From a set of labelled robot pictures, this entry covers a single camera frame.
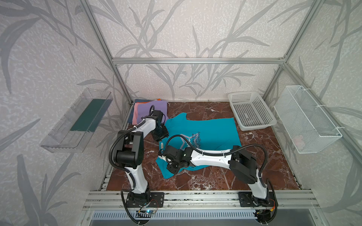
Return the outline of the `teal printed t-shirt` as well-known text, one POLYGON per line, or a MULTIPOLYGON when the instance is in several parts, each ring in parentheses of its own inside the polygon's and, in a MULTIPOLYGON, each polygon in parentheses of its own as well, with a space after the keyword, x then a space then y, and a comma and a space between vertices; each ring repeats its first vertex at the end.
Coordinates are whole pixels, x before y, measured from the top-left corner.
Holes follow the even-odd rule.
MULTIPOLYGON (((241 146, 234 118, 223 118, 206 121, 187 120, 186 113, 181 113, 166 121, 165 126, 169 137, 159 142, 159 149, 163 151, 168 139, 173 135, 182 135, 198 149, 222 151, 241 146)), ((169 145, 184 150, 188 144, 180 137, 173 138, 169 145)), ((168 163, 160 158, 156 159, 164 179, 174 176, 168 169, 168 163)))

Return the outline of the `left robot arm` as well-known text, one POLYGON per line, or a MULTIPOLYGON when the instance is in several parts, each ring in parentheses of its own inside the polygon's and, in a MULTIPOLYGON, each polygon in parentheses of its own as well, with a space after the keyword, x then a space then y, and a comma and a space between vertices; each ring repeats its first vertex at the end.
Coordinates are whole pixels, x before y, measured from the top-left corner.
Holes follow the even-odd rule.
POLYGON ((112 160, 123 170, 130 183, 128 199, 148 202, 151 198, 149 184, 144 176, 144 138, 151 134, 154 141, 161 141, 169 135, 163 115, 149 115, 126 131, 120 131, 113 148, 112 160))

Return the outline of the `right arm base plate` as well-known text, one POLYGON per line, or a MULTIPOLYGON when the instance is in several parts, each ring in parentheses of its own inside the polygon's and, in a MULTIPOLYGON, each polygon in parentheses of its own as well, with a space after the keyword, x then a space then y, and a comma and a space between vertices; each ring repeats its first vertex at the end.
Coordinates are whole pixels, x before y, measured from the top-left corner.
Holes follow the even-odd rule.
POLYGON ((252 192, 239 192, 239 203, 241 207, 255 207, 255 208, 273 208, 278 206, 275 194, 269 191, 266 199, 256 198, 252 192))

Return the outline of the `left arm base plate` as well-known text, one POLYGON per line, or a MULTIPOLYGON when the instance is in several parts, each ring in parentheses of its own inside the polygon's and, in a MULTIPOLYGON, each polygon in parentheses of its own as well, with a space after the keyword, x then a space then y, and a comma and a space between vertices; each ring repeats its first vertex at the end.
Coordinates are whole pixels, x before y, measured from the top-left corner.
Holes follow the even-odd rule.
POLYGON ((127 195, 126 206, 128 208, 136 208, 149 206, 151 208, 161 208, 164 205, 165 193, 150 192, 143 194, 130 193, 127 195))

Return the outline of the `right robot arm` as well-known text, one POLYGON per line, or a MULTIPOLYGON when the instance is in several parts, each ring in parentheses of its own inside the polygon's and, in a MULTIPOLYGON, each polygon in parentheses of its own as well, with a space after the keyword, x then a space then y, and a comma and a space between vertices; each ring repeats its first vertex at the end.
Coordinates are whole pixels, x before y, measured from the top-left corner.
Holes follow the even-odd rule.
POLYGON ((262 145, 234 146, 233 149, 223 151, 200 150, 193 147, 181 150, 168 146, 159 157, 167 162, 166 168, 173 175, 178 174, 180 169, 190 166, 214 166, 229 169, 239 181, 249 186, 255 205, 268 203, 269 190, 263 182, 262 172, 268 163, 269 155, 262 145), (261 167, 258 167, 256 158, 247 151, 249 147, 258 147, 263 151, 264 161, 261 167))

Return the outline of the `white plastic laundry basket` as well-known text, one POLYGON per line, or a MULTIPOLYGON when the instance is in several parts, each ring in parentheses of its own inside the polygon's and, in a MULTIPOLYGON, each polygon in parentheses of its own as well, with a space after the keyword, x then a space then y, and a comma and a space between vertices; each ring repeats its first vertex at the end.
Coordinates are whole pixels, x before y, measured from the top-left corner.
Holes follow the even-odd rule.
POLYGON ((259 93, 242 91, 228 94, 229 103, 242 131, 261 130, 277 120, 259 93))

